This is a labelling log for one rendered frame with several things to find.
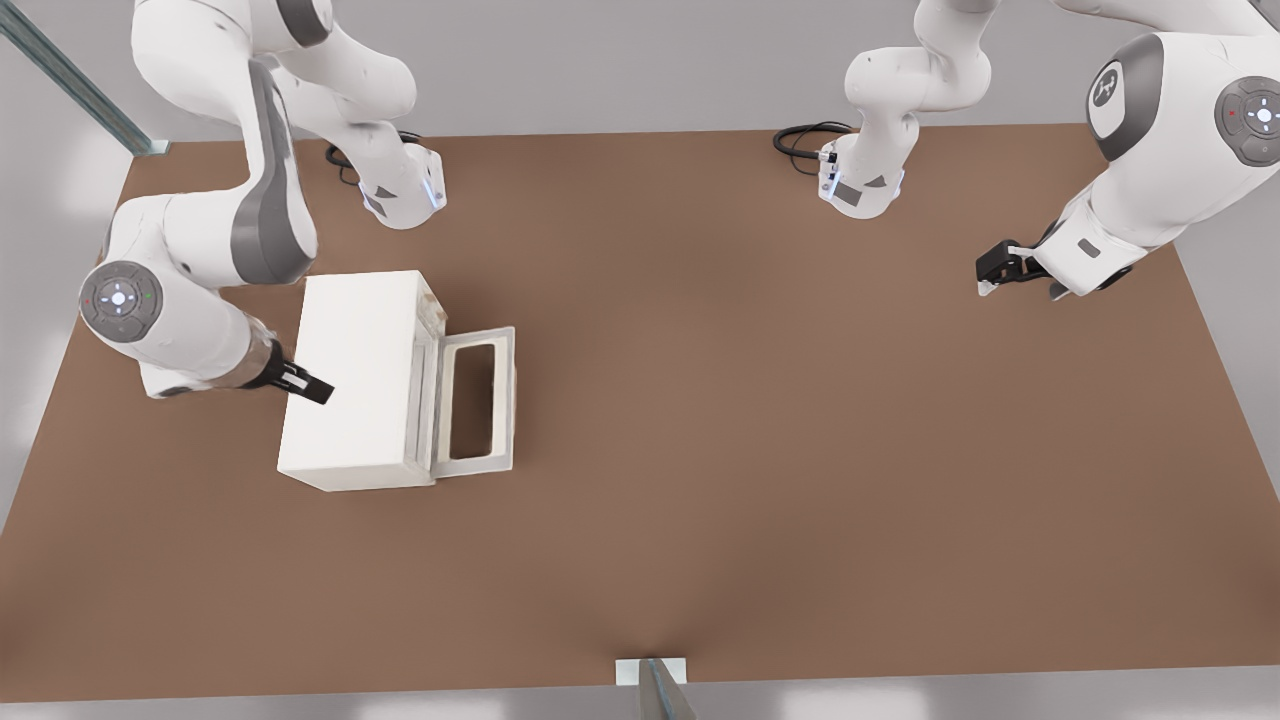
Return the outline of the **white oven door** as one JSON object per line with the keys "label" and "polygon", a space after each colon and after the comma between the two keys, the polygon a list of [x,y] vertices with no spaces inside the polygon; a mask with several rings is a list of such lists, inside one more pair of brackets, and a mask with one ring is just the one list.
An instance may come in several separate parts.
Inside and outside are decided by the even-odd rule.
{"label": "white oven door", "polygon": [[[490,451],[477,457],[454,457],[451,451],[457,355],[465,348],[494,348]],[[438,343],[435,421],[430,478],[508,471],[513,466],[516,419],[515,328],[512,325],[443,337]]]}

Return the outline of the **white oven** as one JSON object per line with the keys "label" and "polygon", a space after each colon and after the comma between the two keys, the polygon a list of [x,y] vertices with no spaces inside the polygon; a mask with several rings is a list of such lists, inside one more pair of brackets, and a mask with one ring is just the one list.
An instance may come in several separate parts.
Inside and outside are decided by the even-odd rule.
{"label": "white oven", "polygon": [[325,492],[434,484],[445,320],[417,270],[307,277],[294,363],[333,391],[288,398],[278,471]]}

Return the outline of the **silver frame post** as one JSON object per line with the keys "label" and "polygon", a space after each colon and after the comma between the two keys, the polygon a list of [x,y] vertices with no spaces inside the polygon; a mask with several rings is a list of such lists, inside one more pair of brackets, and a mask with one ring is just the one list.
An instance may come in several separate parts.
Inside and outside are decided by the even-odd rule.
{"label": "silver frame post", "polygon": [[133,156],[168,152],[169,141],[147,136],[12,0],[0,0],[0,35]]}
{"label": "silver frame post", "polygon": [[639,720],[698,720],[684,693],[687,682],[685,657],[614,661],[616,685],[636,688]]}

